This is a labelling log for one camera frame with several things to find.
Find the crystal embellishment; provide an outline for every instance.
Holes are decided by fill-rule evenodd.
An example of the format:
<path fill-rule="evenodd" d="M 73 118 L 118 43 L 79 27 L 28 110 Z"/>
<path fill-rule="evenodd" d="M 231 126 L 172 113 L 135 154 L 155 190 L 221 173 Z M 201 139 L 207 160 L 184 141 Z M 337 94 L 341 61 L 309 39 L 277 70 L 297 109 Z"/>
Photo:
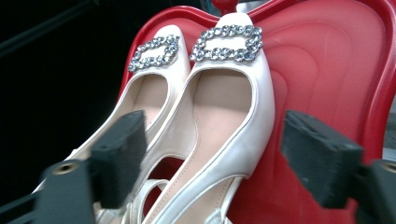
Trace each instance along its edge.
<path fill-rule="evenodd" d="M 245 49 L 214 48 L 205 49 L 206 41 L 216 37 L 242 36 L 247 40 Z M 190 60 L 200 62 L 202 60 L 224 61 L 235 60 L 236 62 L 252 62 L 262 48 L 262 28 L 252 25 L 225 25 L 203 31 L 197 42 L 192 47 Z"/>
<path fill-rule="evenodd" d="M 137 51 L 134 53 L 134 57 L 131 59 L 128 65 L 128 71 L 136 72 L 139 69 L 170 64 L 177 54 L 179 39 L 180 36 L 177 35 L 169 35 L 167 37 L 157 36 L 152 40 L 139 45 L 139 47 L 137 47 Z M 157 49 L 160 46 L 166 46 L 163 51 L 163 55 L 142 58 L 143 52 L 146 52 L 150 49 Z"/>

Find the red plastic tray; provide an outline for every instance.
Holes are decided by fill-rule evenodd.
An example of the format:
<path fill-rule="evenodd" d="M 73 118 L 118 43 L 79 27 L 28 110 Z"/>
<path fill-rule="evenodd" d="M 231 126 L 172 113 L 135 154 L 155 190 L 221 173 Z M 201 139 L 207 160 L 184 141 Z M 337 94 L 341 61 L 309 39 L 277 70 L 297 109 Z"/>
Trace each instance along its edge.
<path fill-rule="evenodd" d="M 396 91 L 392 0 L 273 0 L 248 13 L 262 40 L 276 98 L 276 125 L 253 176 L 238 189 L 228 218 L 238 223 L 355 223 L 356 204 L 322 209 L 280 153 L 287 109 L 317 117 L 364 147 L 366 163 L 382 158 L 386 122 Z M 219 18 L 193 7 L 152 17 L 130 48 L 120 90 L 136 47 L 175 24 L 188 49 Z"/>

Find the shoe strap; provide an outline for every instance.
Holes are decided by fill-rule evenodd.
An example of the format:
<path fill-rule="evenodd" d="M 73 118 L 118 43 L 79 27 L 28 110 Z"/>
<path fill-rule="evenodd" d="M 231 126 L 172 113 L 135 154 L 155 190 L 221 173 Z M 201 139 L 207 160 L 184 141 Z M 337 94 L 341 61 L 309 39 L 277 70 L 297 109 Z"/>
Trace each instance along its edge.
<path fill-rule="evenodd" d="M 132 202 L 127 204 L 127 211 L 122 219 L 122 224 L 140 224 L 143 221 L 143 208 L 147 197 L 151 191 L 158 187 L 163 190 L 169 180 L 166 179 L 149 179 L 147 180 L 142 189 L 138 192 Z"/>

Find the gemstone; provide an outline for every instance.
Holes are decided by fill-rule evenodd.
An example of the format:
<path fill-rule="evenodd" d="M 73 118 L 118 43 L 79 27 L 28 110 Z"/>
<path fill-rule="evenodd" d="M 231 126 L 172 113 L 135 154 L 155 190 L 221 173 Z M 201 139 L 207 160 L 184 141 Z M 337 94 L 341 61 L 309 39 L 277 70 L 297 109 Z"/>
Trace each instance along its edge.
<path fill-rule="evenodd" d="M 221 35 L 221 28 L 215 27 L 213 30 L 214 30 L 215 36 L 220 36 Z"/>
<path fill-rule="evenodd" d="M 243 33 L 243 35 L 244 35 L 244 36 L 250 36 L 252 31 L 253 31 L 253 26 L 252 26 L 252 25 L 247 25 L 247 26 L 245 26 L 245 28 L 244 28 L 244 33 Z"/>

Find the shoe insole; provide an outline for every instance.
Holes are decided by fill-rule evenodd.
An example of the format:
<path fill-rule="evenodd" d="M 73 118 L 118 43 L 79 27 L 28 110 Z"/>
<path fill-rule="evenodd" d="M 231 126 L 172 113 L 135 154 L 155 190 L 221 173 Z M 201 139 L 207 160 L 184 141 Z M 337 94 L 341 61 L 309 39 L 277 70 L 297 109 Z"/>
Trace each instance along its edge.
<path fill-rule="evenodd" d="M 198 141 L 192 156 L 185 161 L 183 171 L 170 182 L 173 186 L 165 192 L 157 211 L 161 211 L 177 191 L 219 151 L 242 124 L 250 109 L 251 88 L 245 75 L 232 70 L 214 69 L 197 76 L 200 79 L 194 97 L 194 118 Z M 190 223 L 193 220 L 194 223 L 204 223 L 220 207 L 231 183 L 232 180 L 226 180 L 212 188 L 189 208 L 179 222 Z"/>

